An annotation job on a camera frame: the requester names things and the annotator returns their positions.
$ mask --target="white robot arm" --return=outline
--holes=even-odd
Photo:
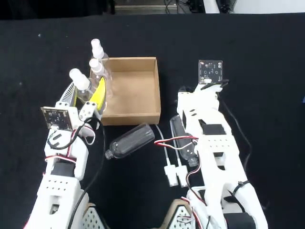
[[[193,93],[178,93],[177,112],[184,120],[185,132],[198,138],[194,151],[204,180],[204,187],[193,187],[187,199],[206,228],[234,228],[229,227],[234,217],[239,223],[247,221],[243,228],[266,229],[263,210],[247,180],[231,128],[218,111],[217,94],[221,90],[220,84],[206,88],[199,84]]]
[[[42,108],[50,129],[44,148],[47,166],[25,229],[104,229],[95,209],[88,209],[89,196],[80,185],[88,158],[87,146],[80,137],[93,137],[90,143],[85,140],[89,145],[95,139],[93,127],[87,122],[97,113],[96,103],[88,101],[78,113],[71,106],[75,99],[71,84],[55,107]]]
[[[169,228],[194,229],[196,224],[200,229],[268,228],[255,189],[239,158],[231,128],[218,110],[219,93],[228,84],[222,78],[222,67],[222,61],[199,61],[196,89],[184,88],[178,93],[178,115],[170,121],[173,138],[155,141],[157,145],[179,150],[189,166],[197,165],[186,176],[183,174],[189,191],[182,200],[188,205],[185,208],[177,205]],[[164,143],[174,139],[177,147]],[[177,168],[176,174],[184,187]],[[204,186],[191,187],[189,176],[200,171]],[[173,173],[171,176],[167,173],[170,185],[173,177],[176,178],[174,170]],[[187,208],[191,209],[189,216],[184,213]]]

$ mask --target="white connector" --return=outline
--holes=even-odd
[[[167,165],[164,166],[164,171],[167,176],[170,187],[178,185],[178,179],[176,175],[176,166],[175,165]]]
[[[178,166],[176,167],[176,173],[180,181],[181,187],[186,187],[186,175],[187,175],[187,167],[186,166]]]

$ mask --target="table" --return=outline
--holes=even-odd
[[[270,203],[269,226],[302,228],[304,24],[305,14],[0,21],[1,227],[21,228],[35,202],[48,132],[39,108],[55,105],[71,68],[89,71],[90,40],[99,38],[110,57],[157,57],[165,137],[178,89],[197,84],[198,60],[223,60],[231,82],[222,98],[253,145],[248,178],[262,204]],[[244,159],[247,145],[225,115]],[[108,143],[129,129],[107,126]],[[99,165],[101,142],[89,149],[83,185]],[[104,164],[89,196],[112,229],[160,226],[172,200],[187,191],[168,186],[164,166],[163,149],[152,143]]]

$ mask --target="cardboard box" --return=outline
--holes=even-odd
[[[156,58],[110,58],[107,66],[112,71],[113,97],[107,101],[103,125],[158,124],[161,105]]]

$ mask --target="white plastic part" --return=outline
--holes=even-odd
[[[103,225],[99,214],[97,214],[95,208],[88,208],[87,212],[82,218],[83,229],[106,229],[106,225]]]
[[[220,92],[222,88],[220,85],[213,85],[201,90],[202,87],[203,85],[199,84],[193,93],[178,93],[177,112],[180,117],[186,117],[185,131],[199,138],[195,152],[200,155],[205,185],[204,199],[208,207],[191,191],[188,191],[187,197],[203,226],[207,224],[210,216],[209,229],[226,229],[224,213],[241,212],[241,208],[235,203],[225,202],[224,197],[230,196],[229,191],[233,193],[238,182],[245,182],[247,176],[231,128],[224,115],[218,111],[219,101],[216,92]],[[221,124],[225,134],[204,135],[198,120],[203,120],[207,125]],[[200,187],[193,187],[193,190],[198,191]],[[268,228],[257,194],[250,183],[239,188],[235,197],[253,217],[257,229]]]
[[[74,177],[45,174],[25,229],[66,229],[82,192],[79,180]],[[88,201],[88,194],[85,194],[77,208],[72,229],[81,228],[81,218]]]
[[[101,46],[101,42],[99,39],[93,39],[91,41],[91,46],[92,46],[92,54],[94,58],[101,60],[104,56],[104,49]]]
[[[178,179],[176,175],[176,166],[175,165],[164,166],[164,171],[167,176],[170,187],[177,186]]]
[[[186,175],[187,175],[187,167],[186,166],[178,166],[176,167],[176,173],[180,181],[181,187],[186,187]]]
[[[54,130],[49,131],[48,138],[50,135],[54,133]],[[51,144],[56,144],[57,147],[65,146],[67,143],[69,143],[71,140],[71,131],[65,131],[65,130],[58,130],[56,133],[53,135],[53,137],[50,138],[50,143]],[[57,150],[57,149],[51,149],[49,144],[46,143],[44,147],[44,152],[46,156],[53,156],[53,155],[67,155],[67,148],[62,149],[62,150]],[[75,163],[75,169],[74,169],[74,175],[75,178],[78,180],[82,180],[85,174],[85,169],[86,169],[86,164],[87,164],[87,159],[88,159],[88,149],[85,143],[81,140],[81,138],[76,137],[75,141],[70,147],[70,157],[76,158],[76,163]],[[46,167],[46,174],[51,174],[51,171],[53,170],[54,164],[58,159],[48,159],[47,162],[47,167]]]
[[[78,90],[84,91],[90,87],[89,79],[79,69],[71,69],[69,76]]]
[[[91,59],[89,61],[89,66],[91,67],[91,70],[96,74],[96,75],[102,75],[105,73],[105,68],[102,65],[101,62],[99,62],[98,59]]]
[[[191,216],[185,206],[179,206],[168,229],[193,229],[195,228],[195,218]]]
[[[84,121],[86,118],[92,117],[95,110],[96,110],[96,103],[86,102],[80,110],[79,113],[80,119]]]
[[[75,105],[75,100],[76,100],[76,90],[75,90],[75,85],[72,82],[67,87],[65,92],[62,94],[61,99],[59,101],[67,103],[68,106],[74,106]]]

